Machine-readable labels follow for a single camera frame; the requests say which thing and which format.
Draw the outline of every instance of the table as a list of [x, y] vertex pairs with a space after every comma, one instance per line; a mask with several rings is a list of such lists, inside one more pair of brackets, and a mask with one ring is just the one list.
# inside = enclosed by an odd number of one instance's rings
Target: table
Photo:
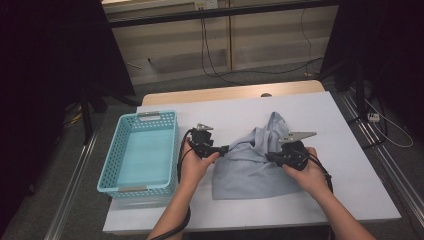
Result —
[[[295, 94], [297, 88], [293, 86], [297, 84], [310, 86], [312, 93]], [[154, 94], [146, 96], [139, 111], [176, 110], [180, 135], [195, 126], [198, 120], [205, 124], [210, 121], [215, 127], [215, 145], [219, 146], [234, 141], [234, 136], [244, 136], [251, 131], [252, 126], [262, 127], [269, 117], [268, 113], [278, 109], [279, 112], [284, 112], [282, 116], [291, 130], [317, 131], [316, 137], [303, 142], [317, 149], [321, 161], [333, 176], [336, 197], [355, 218], [359, 221], [400, 218], [331, 95], [319, 86], [319, 82], [308, 81], [240, 87], [249, 90], [247, 92], [237, 91], [238, 88], [224, 88], [171, 93], [179, 101], [178, 104], [165, 104], [166, 94]], [[258, 97], [264, 91], [272, 91], [270, 93], [274, 97]], [[204, 96], [208, 92], [211, 93], [209, 96], [219, 95], [217, 99], [220, 100], [210, 101], [212, 97]], [[204, 102], [193, 102], [197, 95]], [[161, 105], [144, 105], [156, 103], [155, 99], [163, 102]], [[192, 218], [186, 228], [188, 231], [327, 224], [321, 208], [306, 192], [266, 199], [214, 201], [211, 198], [213, 168], [209, 167], [190, 204]], [[128, 208], [128, 202], [113, 199], [103, 231], [115, 234], [148, 232], [163, 210], [164, 208]]]

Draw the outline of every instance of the wall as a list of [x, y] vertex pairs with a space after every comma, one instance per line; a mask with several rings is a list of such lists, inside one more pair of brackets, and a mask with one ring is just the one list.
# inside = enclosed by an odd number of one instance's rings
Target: wall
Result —
[[[180, 3], [171, 6], [147, 6], [155, 2], [104, 2], [103, 6], [109, 19], [194, 10], [194, 3], [188, 0], [169, 0]], [[254, 4], [246, 0], [218, 1], [219, 7]], [[131, 6], [141, 9], [129, 11]], [[332, 6], [206, 19], [213, 66], [217, 72], [224, 72], [323, 57], [336, 13], [337, 6]], [[134, 85], [205, 74], [201, 20], [117, 28], [113, 32]], [[205, 42], [203, 47], [203, 66], [213, 73]]]

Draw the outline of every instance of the crumpled fabric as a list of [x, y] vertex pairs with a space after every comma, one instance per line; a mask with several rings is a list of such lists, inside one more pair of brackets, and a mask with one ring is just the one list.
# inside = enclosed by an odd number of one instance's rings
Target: crumpled fabric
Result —
[[281, 151], [279, 139], [288, 133], [284, 119], [273, 112], [263, 128], [256, 127], [231, 144], [229, 152], [215, 162], [212, 198], [259, 199], [301, 191], [296, 180], [265, 157], [268, 152]]

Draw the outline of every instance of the electrical outlet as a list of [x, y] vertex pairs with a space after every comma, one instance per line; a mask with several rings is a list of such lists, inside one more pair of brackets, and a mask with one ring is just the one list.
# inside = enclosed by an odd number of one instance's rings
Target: electrical outlet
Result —
[[368, 113], [369, 122], [380, 122], [380, 115], [378, 113]]
[[194, 10], [205, 10], [206, 8], [206, 2], [205, 1], [195, 1], [194, 2]]
[[206, 9], [216, 9], [218, 8], [218, 0], [206, 0]]

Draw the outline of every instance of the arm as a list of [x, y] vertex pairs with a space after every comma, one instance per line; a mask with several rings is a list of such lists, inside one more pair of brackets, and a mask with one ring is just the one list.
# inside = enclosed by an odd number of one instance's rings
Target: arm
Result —
[[[315, 149], [307, 149], [316, 156]], [[333, 195], [327, 186], [322, 170], [316, 164], [309, 161], [302, 171], [297, 171], [286, 165], [283, 165], [283, 169], [318, 202], [337, 239], [375, 239]]]
[[[190, 149], [191, 147], [188, 145], [188, 139], [186, 139], [183, 153], [187, 153]], [[202, 160], [194, 151], [187, 153], [183, 159], [180, 184], [147, 239], [152, 239], [168, 232], [169, 230], [178, 227], [184, 221], [197, 185], [203, 176], [205, 176], [209, 165], [211, 165], [218, 157], [219, 153], [214, 153], [208, 158]], [[181, 239], [182, 234], [183, 232], [179, 232], [168, 239]]]

